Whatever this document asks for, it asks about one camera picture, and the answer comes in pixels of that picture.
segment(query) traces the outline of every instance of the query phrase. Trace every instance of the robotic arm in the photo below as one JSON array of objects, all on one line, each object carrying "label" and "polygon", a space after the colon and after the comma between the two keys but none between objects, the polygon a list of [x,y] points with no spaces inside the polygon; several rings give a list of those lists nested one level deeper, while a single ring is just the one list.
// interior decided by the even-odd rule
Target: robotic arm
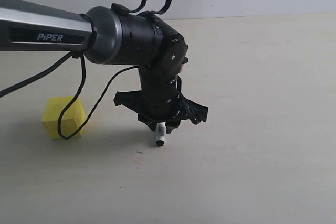
[{"label": "robotic arm", "polygon": [[188,62],[188,45],[157,16],[172,0],[166,0],[160,11],[138,13],[146,1],[135,10],[112,4],[74,14],[22,0],[0,0],[0,51],[69,51],[96,64],[138,66],[141,90],[117,92],[116,106],[136,112],[152,131],[165,122],[167,134],[181,120],[206,122],[208,108],[181,93],[178,75]]}]

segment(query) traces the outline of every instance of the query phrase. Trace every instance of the white table surface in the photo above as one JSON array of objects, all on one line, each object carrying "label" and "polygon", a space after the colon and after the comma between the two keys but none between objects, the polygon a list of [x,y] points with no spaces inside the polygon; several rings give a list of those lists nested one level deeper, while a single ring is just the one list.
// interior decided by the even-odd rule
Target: white table surface
[{"label": "white table surface", "polygon": [[[48,98],[73,95],[80,63],[0,99],[0,223],[335,223],[336,14],[175,20],[189,44],[186,97],[209,107],[156,148],[118,77],[84,136],[51,141]],[[0,89],[60,53],[1,52]],[[88,112],[121,66],[87,61]]]}]

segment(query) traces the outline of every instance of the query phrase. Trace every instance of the beige table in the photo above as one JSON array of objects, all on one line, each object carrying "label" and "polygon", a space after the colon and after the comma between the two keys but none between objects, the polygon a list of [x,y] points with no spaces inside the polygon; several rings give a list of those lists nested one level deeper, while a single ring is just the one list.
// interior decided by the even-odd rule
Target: beige table
[{"label": "beige table", "polygon": [[[53,142],[49,97],[73,95],[80,66],[0,99],[0,223],[335,223],[336,14],[170,21],[190,45],[184,94],[209,106],[156,148],[115,92],[83,138]],[[0,54],[0,89],[59,53]],[[120,66],[87,63],[89,111]]]}]

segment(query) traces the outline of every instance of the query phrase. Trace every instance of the yellow cube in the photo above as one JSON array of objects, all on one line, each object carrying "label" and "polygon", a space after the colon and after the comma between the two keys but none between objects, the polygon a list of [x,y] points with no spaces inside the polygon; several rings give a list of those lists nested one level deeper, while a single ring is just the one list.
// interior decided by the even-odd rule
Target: yellow cube
[{"label": "yellow cube", "polygon": [[[47,102],[42,123],[49,133],[51,139],[61,139],[57,131],[57,121],[61,111],[71,101],[73,97],[54,97]],[[85,121],[84,108],[79,99],[67,110],[62,118],[62,133],[65,136],[72,134]],[[81,137],[81,129],[74,137]]]}]

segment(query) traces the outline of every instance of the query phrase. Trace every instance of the black strap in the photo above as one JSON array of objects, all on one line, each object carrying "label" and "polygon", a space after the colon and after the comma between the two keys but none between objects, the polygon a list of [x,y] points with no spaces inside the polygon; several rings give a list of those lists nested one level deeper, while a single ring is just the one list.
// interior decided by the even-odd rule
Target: black strap
[{"label": "black strap", "polygon": [[[140,6],[135,10],[130,10],[129,13],[137,13],[137,12],[141,11],[145,7],[146,3],[147,3],[147,0],[141,0]],[[161,8],[161,10],[151,11],[151,13],[153,13],[153,14],[164,14],[169,9],[171,3],[172,3],[172,0],[166,0],[166,3]]]}]

